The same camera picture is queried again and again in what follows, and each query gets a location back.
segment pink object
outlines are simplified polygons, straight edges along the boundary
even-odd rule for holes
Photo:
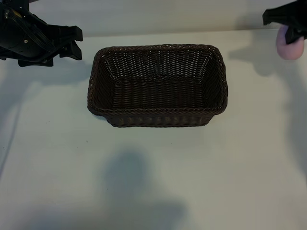
[[[301,37],[296,42],[287,45],[285,39],[287,29],[288,26],[282,25],[278,31],[276,39],[277,53],[285,60],[299,59],[304,52],[304,37]]]

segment wall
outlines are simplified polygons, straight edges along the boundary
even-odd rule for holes
[[[262,13],[288,0],[40,0],[30,10],[87,36],[262,27]]]

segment basket rim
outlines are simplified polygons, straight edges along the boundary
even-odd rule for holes
[[[98,65],[103,57],[107,53],[116,53],[116,52],[128,52],[128,51],[150,51],[150,50],[189,50],[191,48],[199,50],[212,50],[213,55],[217,57],[218,62],[220,63],[220,68],[222,69],[220,75],[222,89],[221,100],[216,107],[208,108],[134,108],[134,109],[104,109],[96,106],[95,101],[91,100],[90,95],[95,92],[95,79],[97,76],[94,75],[94,68]],[[117,115],[217,115],[222,113],[227,107],[227,98],[228,98],[228,86],[225,75],[225,64],[223,57],[218,48],[212,45],[194,45],[194,44],[164,44],[164,45],[151,45],[151,46],[112,46],[101,49],[97,52],[94,58],[92,73],[90,77],[90,84],[88,88],[88,109],[94,114],[99,114],[102,116],[117,116]]]

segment cable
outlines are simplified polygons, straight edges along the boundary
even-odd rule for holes
[[[56,48],[54,47],[54,45],[51,43],[51,41],[49,41],[49,39],[43,34],[43,32],[38,29],[36,27],[36,25],[32,26],[31,29],[37,34],[35,35],[21,20],[21,18],[19,18],[18,16],[16,16],[14,13],[12,13],[11,11],[9,11],[8,16],[10,16],[10,19],[12,19],[14,22],[16,22],[21,29],[38,45],[40,46],[42,49],[53,53],[56,51]]]

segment woven texture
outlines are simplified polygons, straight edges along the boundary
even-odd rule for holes
[[[203,126],[225,110],[227,96],[213,46],[110,47],[94,58],[88,109],[116,127]]]

